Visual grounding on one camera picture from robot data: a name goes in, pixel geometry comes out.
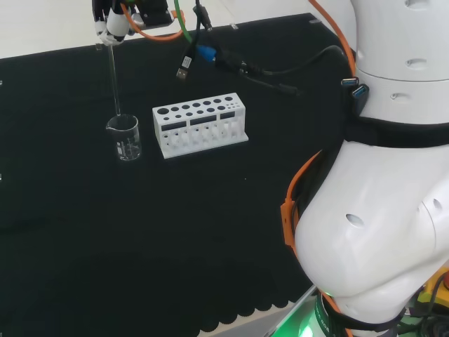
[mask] white floor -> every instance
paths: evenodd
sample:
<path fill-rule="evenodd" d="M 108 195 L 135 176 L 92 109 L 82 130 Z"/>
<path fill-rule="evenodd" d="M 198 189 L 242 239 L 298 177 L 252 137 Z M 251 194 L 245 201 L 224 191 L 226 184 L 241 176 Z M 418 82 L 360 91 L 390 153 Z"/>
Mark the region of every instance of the white floor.
<path fill-rule="evenodd" d="M 93 29 L 92 0 L 0 0 L 0 58 L 89 46 L 99 42 Z M 194 29 L 194 0 L 180 0 L 187 28 Z M 216 27 L 230 23 L 313 12 L 307 0 L 201 0 Z M 320 0 L 355 47 L 355 19 L 350 0 Z M 168 0 L 174 9 L 173 2 Z M 152 34 L 179 30 L 154 29 Z"/>

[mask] usb connector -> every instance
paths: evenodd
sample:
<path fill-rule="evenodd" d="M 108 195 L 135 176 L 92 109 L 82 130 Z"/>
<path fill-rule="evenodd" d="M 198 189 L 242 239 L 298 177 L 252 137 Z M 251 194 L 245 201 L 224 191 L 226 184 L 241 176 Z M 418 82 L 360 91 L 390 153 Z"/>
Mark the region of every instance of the usb connector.
<path fill-rule="evenodd" d="M 342 79 L 342 86 L 345 88 L 358 86 L 358 77 L 353 77 L 351 79 Z"/>
<path fill-rule="evenodd" d="M 188 72 L 186 70 L 183 70 L 182 68 L 180 68 L 177 70 L 176 77 L 178 79 L 185 80 L 187 78 L 187 74 L 188 74 Z"/>
<path fill-rule="evenodd" d="M 194 12 L 196 16 L 200 16 L 201 24 L 208 32 L 212 30 L 212 24 L 210 23 L 209 13 L 206 10 L 206 7 L 200 5 L 199 8 L 194 7 Z"/>

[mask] black cloth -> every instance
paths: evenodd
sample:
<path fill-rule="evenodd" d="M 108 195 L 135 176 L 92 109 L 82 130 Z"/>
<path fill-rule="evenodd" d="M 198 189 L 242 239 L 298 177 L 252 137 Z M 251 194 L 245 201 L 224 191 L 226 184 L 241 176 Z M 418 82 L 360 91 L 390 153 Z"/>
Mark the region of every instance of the black cloth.
<path fill-rule="evenodd" d="M 214 29 L 269 70 L 337 44 L 310 14 Z M 175 78 L 184 39 L 114 49 L 123 113 L 143 156 L 116 160 L 107 50 L 0 60 L 0 331 L 3 336 L 195 336 L 310 286 L 284 246 L 279 207 L 295 172 L 341 141 L 341 78 L 326 56 L 280 95 L 200 57 Z M 249 141 L 163 160 L 152 108 L 237 92 Z"/>

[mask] glass beaker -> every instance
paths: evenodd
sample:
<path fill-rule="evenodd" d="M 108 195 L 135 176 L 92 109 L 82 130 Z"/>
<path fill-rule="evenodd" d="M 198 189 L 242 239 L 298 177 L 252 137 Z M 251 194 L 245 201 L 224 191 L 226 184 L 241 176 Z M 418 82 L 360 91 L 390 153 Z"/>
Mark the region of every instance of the glass beaker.
<path fill-rule="evenodd" d="M 139 121 L 132 114 L 121 114 L 111 118 L 106 130 L 112 135 L 120 160 L 130 161 L 140 157 L 142 145 L 139 136 Z"/>

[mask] green cable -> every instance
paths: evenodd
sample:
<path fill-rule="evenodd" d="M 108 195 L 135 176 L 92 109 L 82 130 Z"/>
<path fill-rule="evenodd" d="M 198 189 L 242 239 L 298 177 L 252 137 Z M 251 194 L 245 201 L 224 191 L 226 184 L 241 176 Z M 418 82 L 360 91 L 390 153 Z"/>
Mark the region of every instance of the green cable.
<path fill-rule="evenodd" d="M 192 43 L 192 37 L 190 36 L 189 31 L 185 27 L 184 21 L 182 21 L 182 15 L 181 15 L 181 10 L 180 10 L 180 3 L 178 2 L 178 0 L 174 0 L 174 1 L 175 1 L 175 9 L 176 9 L 177 20 L 180 22 L 181 30 L 184 33 L 184 36 L 185 36 L 186 40 L 188 40 L 188 42 L 191 44 Z"/>

